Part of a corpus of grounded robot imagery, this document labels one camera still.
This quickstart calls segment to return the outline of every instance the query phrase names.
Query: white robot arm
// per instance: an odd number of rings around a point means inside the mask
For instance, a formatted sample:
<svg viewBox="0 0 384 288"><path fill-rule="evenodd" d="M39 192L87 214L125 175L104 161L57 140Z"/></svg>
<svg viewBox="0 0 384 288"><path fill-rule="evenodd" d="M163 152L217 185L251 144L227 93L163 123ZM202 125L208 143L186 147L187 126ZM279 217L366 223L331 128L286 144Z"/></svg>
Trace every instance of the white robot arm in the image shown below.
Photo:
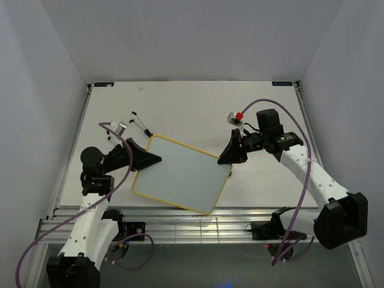
<svg viewBox="0 0 384 288"><path fill-rule="evenodd" d="M230 113L228 122L241 126L242 115L238 117L238 114L235 116ZM245 136L241 136L238 128L232 130L231 140L220 155L218 164L243 163L248 158L248 152L265 149L304 184L308 162L311 160L303 141L295 133L283 131L276 110L263 110L256 115L260 130L254 133L244 130ZM368 201L362 193L349 192L317 162L311 164L307 190L319 210L299 211L292 231L315 236L327 249L367 234ZM284 234L294 211L295 207L284 207L274 212L271 222L267 224L268 230L277 235Z"/></svg>
<svg viewBox="0 0 384 288"><path fill-rule="evenodd" d="M160 162L161 157L146 152L127 139L132 151L131 170L142 170ZM118 210L108 210L108 197L114 187L114 178L107 173L128 166L130 157L125 148L116 145L107 155L96 147L86 148L80 159L83 163L82 203L80 211L87 210L74 223L72 232L57 257L50 257L46 265L51 287L98 288L100 265L113 240L123 240L127 235ZM94 203L101 201L92 209Z"/></svg>

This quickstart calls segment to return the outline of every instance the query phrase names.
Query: red component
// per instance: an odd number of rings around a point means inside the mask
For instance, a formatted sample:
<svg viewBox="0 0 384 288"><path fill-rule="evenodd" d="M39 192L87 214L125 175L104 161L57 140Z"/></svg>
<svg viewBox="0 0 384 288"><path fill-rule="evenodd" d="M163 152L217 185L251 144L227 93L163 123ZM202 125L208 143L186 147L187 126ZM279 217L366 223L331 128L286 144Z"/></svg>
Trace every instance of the red component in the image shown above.
<svg viewBox="0 0 384 288"><path fill-rule="evenodd" d="M238 112L238 113L236 114L236 119L240 121L242 118L243 118L242 113L241 113L241 112Z"/></svg>

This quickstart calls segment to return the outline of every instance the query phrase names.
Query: cable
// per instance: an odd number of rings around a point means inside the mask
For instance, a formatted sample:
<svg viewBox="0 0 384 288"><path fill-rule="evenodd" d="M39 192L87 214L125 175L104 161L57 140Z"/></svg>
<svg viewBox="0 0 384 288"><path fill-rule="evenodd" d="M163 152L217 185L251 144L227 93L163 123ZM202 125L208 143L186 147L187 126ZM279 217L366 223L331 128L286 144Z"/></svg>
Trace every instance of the cable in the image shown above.
<svg viewBox="0 0 384 288"><path fill-rule="evenodd" d="M153 253L154 253L154 250L155 250L155 243L154 243L154 240L153 240L152 237L149 236L148 234L144 234L144 233L143 233L143 234L134 234L134 235L128 236L128 237L124 238L123 240L120 240L118 243L115 243L115 244L111 245L111 246L108 248L108 250L109 250L109 249L112 249L112 248L115 248L116 246L120 245L121 243L123 243L123 242L125 242L125 241L128 241L128 240L130 240L130 239L132 239L132 238L138 237L138 236L144 236L144 237L147 237L147 238L151 241L151 244L152 244L152 245L151 245L151 252L150 252L148 258L147 258L147 259L145 260L145 262L142 263L140 266L131 268L131 267L127 267L127 266L125 266L124 264L121 264L121 263L119 263L119 262L116 262L115 260L113 260L113 259L111 259L111 258L108 258L108 257L107 257L106 259L107 259L108 261L111 261L112 264L114 264L114 265L118 265L118 266L120 266L121 268L124 268L125 270L128 270L128 271L136 271L136 270L139 270L139 269L143 268L143 267L150 261L152 255L153 255Z"/></svg>
<svg viewBox="0 0 384 288"><path fill-rule="evenodd" d="M55 231L56 229L60 228L61 226L69 223L70 221L73 221L75 220L77 217L85 214L87 212L87 210L90 210L92 209L93 207L97 206L98 204L100 204L102 201L106 200L107 198L109 198L118 188L120 188L120 186L124 183L124 181L127 179L130 171L131 171L131 168L132 168L132 163L133 163L133 155L132 155L132 150L131 148L129 147L128 143L119 135L117 134L116 132L114 132L112 129L106 127L105 125L110 125L110 122L101 122L99 123L99 126L105 130L107 130L109 133L111 133L112 135L116 136L123 144L123 146L127 149L128 153L129 153L129 156L130 156L130 163L128 165L128 170L126 172L126 174L124 175L124 177L121 179L120 183L118 185L116 185L116 187L114 189L112 189L107 195L105 195L103 198L101 198L99 201L96 201L95 203L93 203L91 206L85 208L84 210L80 211L79 213L77 213L76 215L68 218L67 220L61 222L60 224L56 225L55 227L49 229L48 231L44 232L43 234L41 234L36 240L34 240L32 243L30 243L28 245L28 247L25 249L25 251L23 252L23 254L21 255L18 263L17 263L17 266L16 266L16 273L15 273L15 281L16 281L16 286L17 288L22 288L22 285L20 283L20 268L21 268L21 265L24 261L24 258L25 256L27 255L27 253L30 251L30 249L35 245L37 244L40 240L42 240L45 236L47 236L49 233Z"/></svg>
<svg viewBox="0 0 384 288"><path fill-rule="evenodd" d="M248 223L248 224L246 225L246 227L244 228L244 230L245 230L246 232L252 232L252 231L253 231L253 228L251 228L251 229L247 229L247 227L248 227L249 225L252 225L252 223Z"/></svg>
<svg viewBox="0 0 384 288"><path fill-rule="evenodd" d="M250 255L250 254L245 254L243 252L239 253L242 256L249 257L249 258L257 258L257 259L265 259L265 260L270 260L271 257L266 257L266 256L258 256L258 255Z"/></svg>
<svg viewBox="0 0 384 288"><path fill-rule="evenodd" d="M287 259L286 261L294 261L294 260L298 260L299 258L301 258L311 248L313 241L314 241L314 237L312 237L310 243L307 245L307 247L304 249L304 251L300 255L297 255L293 258Z"/></svg>
<svg viewBox="0 0 384 288"><path fill-rule="evenodd" d="M121 120L120 122L123 122L124 123L124 121L127 119L127 118L129 118L131 115L133 115L133 113L131 113L131 114L129 114L128 116L126 116L123 120Z"/></svg>
<svg viewBox="0 0 384 288"><path fill-rule="evenodd" d="M270 102L270 103L273 103L277 106L279 106L280 108L282 108L287 114L288 116L292 119L292 121L295 123L295 125L297 126L297 128L299 129L300 133L302 134L303 138L304 138L304 141L305 141L305 144L307 146L307 149L308 149L308 158L311 160L312 158L312 151L311 151L311 145L310 145L310 142L307 138L307 136L305 135L303 129L301 128L300 124L297 122L297 120L295 119L295 117L293 117L293 115L283 106L281 105L279 102L276 102L274 100L271 100L271 99L258 99L258 100L254 100L252 101L241 113L244 114L253 104L256 104L257 102ZM299 214L299 211L300 211L300 207L302 205L302 202L304 200L304 196L305 196L305 192L307 192L307 187L308 187L308 183L309 183L309 180L310 180L310 173L311 173L311 161L308 162L307 164L307 174L305 175L305 180L304 180L304 185L303 185L303 189L302 189L302 192L301 192L301 195L300 195L300 199L299 199L299 202L296 206L296 209L293 213L293 216L292 216L292 219L290 220L290 223L288 225L288 228L284 234L284 237L283 237L283 240L281 241L281 244L276 252L276 255L272 261L272 266L274 266L281 258L282 256L287 253L292 247L294 247L299 241L300 241L300 238L297 239L291 246L289 246L283 253L282 253L282 250L284 248L284 244L285 242L287 241L287 238L289 236L289 233L291 232L291 229L292 229L292 226L293 224L295 223L295 220ZM300 255L300 257L302 255L304 255L308 250L304 250L303 253Z"/></svg>
<svg viewBox="0 0 384 288"><path fill-rule="evenodd" d="M244 125L248 125L248 126L251 127L252 130L255 131L255 132L260 132L259 129L254 128L254 127L253 127L251 124L249 124L249 123L244 123Z"/></svg>
<svg viewBox="0 0 384 288"><path fill-rule="evenodd" d="M293 233L290 233L289 240L286 242L286 244L290 243L293 239Z"/></svg>

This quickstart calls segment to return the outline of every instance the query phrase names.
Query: white board surface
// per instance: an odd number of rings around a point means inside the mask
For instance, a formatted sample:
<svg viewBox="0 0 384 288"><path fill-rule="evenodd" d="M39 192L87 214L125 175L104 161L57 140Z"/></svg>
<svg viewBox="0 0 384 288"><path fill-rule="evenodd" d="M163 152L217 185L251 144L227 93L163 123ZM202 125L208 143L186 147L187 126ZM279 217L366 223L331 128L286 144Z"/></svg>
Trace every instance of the white board surface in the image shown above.
<svg viewBox="0 0 384 288"><path fill-rule="evenodd" d="M283 104L305 127L295 89L272 86L271 82L115 82L113 87L94 87L85 112L76 148L62 190L60 206L78 207L81 200L81 152L96 146L103 153L113 149L99 122L120 120L136 111L154 134L160 134L219 156L227 146L234 126L227 123L229 112L241 111L251 101L270 98ZM244 116L256 123L256 112L275 108L285 131L300 135L292 120L271 103L257 103ZM149 138L135 125L129 125L123 136L132 137L145 148ZM117 184L125 168L111 173ZM277 208L295 206L302 184L273 155L265 151L249 153L248 161L235 164L216 207ZM171 207L159 201L132 193L135 173L113 195L110 207ZM309 193L303 206L316 207Z"/></svg>
<svg viewBox="0 0 384 288"><path fill-rule="evenodd" d="M158 135L147 151L162 161L137 173L132 192L203 214L213 211L232 165L218 165L214 155Z"/></svg>

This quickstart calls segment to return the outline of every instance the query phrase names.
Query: yellow whiteboard frame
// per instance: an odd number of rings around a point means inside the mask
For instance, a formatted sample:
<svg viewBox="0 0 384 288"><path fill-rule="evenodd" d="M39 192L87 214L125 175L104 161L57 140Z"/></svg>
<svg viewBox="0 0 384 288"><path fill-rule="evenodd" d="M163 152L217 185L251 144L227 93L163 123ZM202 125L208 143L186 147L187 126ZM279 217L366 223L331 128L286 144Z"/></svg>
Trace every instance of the yellow whiteboard frame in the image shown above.
<svg viewBox="0 0 384 288"><path fill-rule="evenodd" d="M180 142L175 141L175 140L173 140L173 139L169 139L169 138L167 138L167 137L164 137L164 136L162 136L162 135L157 135L157 134L153 135L153 136L149 139L148 144L147 144L147 146L146 146L146 148L145 148L145 151L148 151L149 146L151 145L152 139L155 138L155 137L162 138L162 139L164 139L164 140L173 142L173 143L175 143L175 144L179 144L179 145L184 146L184 147L186 147L186 148L189 148L189 149L195 150L195 151L197 151L197 152L206 154L206 155L208 155L208 156L214 157L214 158L216 158L216 159L219 159L219 157L216 156L216 155L207 153L207 152L202 151L202 150L199 150L199 149L197 149L197 148L195 148L195 147L188 146L188 145L186 145L186 144L180 143ZM137 178L139 177L139 173L140 173L140 171L138 171L138 172L136 173L136 177L135 177L135 179L134 179L134 181L133 181L133 183L132 183L131 190L132 190L132 192L133 192L134 194L136 194L136 195L138 195L138 196L142 196L142 197L145 197L145 198L149 198L149 199L152 199L152 200L156 200L156 201L159 201L159 202L163 202L163 203L165 203L165 204L169 204L169 205L172 205L172 206L175 206L175 207L179 207L179 208L182 208L182 209L185 209L185 210L189 210L189 211L197 212L197 213L204 214L204 215L209 215L209 214L211 214L211 213L213 212L213 210L215 209L216 204L217 204L217 201L218 201L218 199L219 199L220 196L221 196L221 192L223 192L224 186L225 186L225 184L226 184L226 182L227 182L227 180L228 180L228 178L229 178L229 175L230 175L231 171L232 171L232 165L231 165L231 170L229 170L229 173L228 173L228 175L227 175L227 178L226 178L226 180L224 181L224 184L223 184L223 186L222 186L222 188L221 188L221 190L220 190L220 193L219 193L218 196L217 196L217 199L216 199L216 201L215 201L215 204L213 205L212 210L211 210L209 213L205 213L205 212L202 212L202 211L198 211L198 210L190 209L190 208L187 208L187 207L184 207L184 206L180 206L180 205L177 205L177 204L174 204L174 203L171 203L171 202L163 201L163 200L161 200L161 199L157 199L157 198L154 198L154 197L151 197L151 196L147 196L147 195L143 195L143 194L140 194L140 193L136 192L136 191L134 190L134 186L135 186L135 184L136 184L136 180L137 180Z"/></svg>

